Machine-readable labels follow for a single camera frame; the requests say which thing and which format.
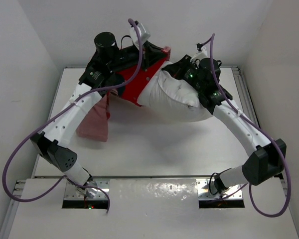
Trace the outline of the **white pillow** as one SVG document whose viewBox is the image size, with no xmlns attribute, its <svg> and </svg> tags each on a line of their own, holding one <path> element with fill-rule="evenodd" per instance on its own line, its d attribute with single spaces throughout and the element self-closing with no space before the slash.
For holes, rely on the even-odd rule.
<svg viewBox="0 0 299 239">
<path fill-rule="evenodd" d="M 197 122 L 212 117 L 200 103 L 192 86 L 163 70 L 158 70 L 151 78 L 138 96 L 137 103 L 176 122 Z"/>
</svg>

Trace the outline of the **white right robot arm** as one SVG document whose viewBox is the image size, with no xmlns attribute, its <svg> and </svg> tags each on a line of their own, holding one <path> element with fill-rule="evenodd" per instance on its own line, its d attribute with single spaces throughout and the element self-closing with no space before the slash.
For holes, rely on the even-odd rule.
<svg viewBox="0 0 299 239">
<path fill-rule="evenodd" d="M 248 156 L 243 165 L 216 173 L 210 179 L 209 190 L 213 195 L 238 184 L 256 186 L 281 173 L 284 166 L 280 155 L 285 155 L 287 149 L 281 139 L 272 143 L 239 112 L 233 96 L 219 83 L 221 64 L 220 60 L 209 57 L 192 60 L 185 55 L 178 62 L 163 67 L 163 71 L 184 80 L 196 91 L 200 104 L 227 126 Z"/>
</svg>

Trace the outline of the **red pink patterned pillowcase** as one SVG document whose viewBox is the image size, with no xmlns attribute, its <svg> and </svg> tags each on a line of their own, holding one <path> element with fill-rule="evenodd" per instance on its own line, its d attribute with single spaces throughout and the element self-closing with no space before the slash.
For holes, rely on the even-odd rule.
<svg viewBox="0 0 299 239">
<path fill-rule="evenodd" d="M 144 89 L 150 85 L 155 73 L 162 67 L 163 63 L 166 63 L 170 59 L 170 52 L 171 48 L 169 46 L 160 50 L 160 53 L 163 54 L 163 58 L 158 60 L 157 63 L 154 63 L 154 65 L 150 66 L 147 70 L 140 70 L 132 82 L 125 86 L 121 99 L 140 106 L 140 104 L 138 104 L 138 98 L 141 93 L 144 92 Z M 100 142 L 106 142 L 108 140 L 108 119 L 111 115 L 109 109 L 109 95 L 111 93 L 116 95 L 117 92 L 116 90 L 107 92 L 106 95 L 89 110 L 76 129 L 78 137 Z"/>
</svg>

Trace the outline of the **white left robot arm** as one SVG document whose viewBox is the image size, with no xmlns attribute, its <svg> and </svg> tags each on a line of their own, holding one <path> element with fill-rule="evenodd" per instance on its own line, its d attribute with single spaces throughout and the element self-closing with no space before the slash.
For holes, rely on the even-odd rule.
<svg viewBox="0 0 299 239">
<path fill-rule="evenodd" d="M 69 101 L 43 130 L 30 138 L 42 158 L 80 187 L 87 185 L 92 176 L 78 163 L 77 154 L 68 145 L 81 122 L 110 91 L 136 104 L 149 80 L 168 59 L 163 48 L 149 42 L 148 31 L 132 28 L 129 37 L 132 45 L 122 49 L 110 32 L 95 37 L 96 52 Z"/>
</svg>

